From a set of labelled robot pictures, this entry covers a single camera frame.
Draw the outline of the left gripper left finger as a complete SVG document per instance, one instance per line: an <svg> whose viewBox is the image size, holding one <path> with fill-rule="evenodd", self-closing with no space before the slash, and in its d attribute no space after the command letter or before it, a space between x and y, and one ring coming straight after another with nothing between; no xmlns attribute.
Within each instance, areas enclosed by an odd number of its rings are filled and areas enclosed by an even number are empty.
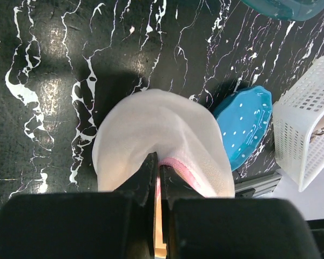
<svg viewBox="0 0 324 259"><path fill-rule="evenodd" d="M157 155L113 192L19 195L0 210L0 258L154 258Z"/></svg>

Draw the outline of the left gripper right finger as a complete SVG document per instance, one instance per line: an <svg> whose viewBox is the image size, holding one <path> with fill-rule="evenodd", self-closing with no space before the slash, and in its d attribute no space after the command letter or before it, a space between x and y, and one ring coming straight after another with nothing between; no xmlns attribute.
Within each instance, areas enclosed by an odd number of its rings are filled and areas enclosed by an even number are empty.
<svg viewBox="0 0 324 259"><path fill-rule="evenodd" d="M174 169L160 169L168 258L320 258L287 200L204 198Z"/></svg>

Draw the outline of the white mesh laundry bag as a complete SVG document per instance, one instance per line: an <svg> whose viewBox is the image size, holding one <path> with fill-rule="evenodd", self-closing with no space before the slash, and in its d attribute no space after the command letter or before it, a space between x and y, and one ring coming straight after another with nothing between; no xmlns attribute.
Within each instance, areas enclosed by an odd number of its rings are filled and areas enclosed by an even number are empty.
<svg viewBox="0 0 324 259"><path fill-rule="evenodd" d="M158 89L121 100L95 137L92 160L98 190L117 189L151 153L202 196L235 196L220 128L202 105Z"/></svg>

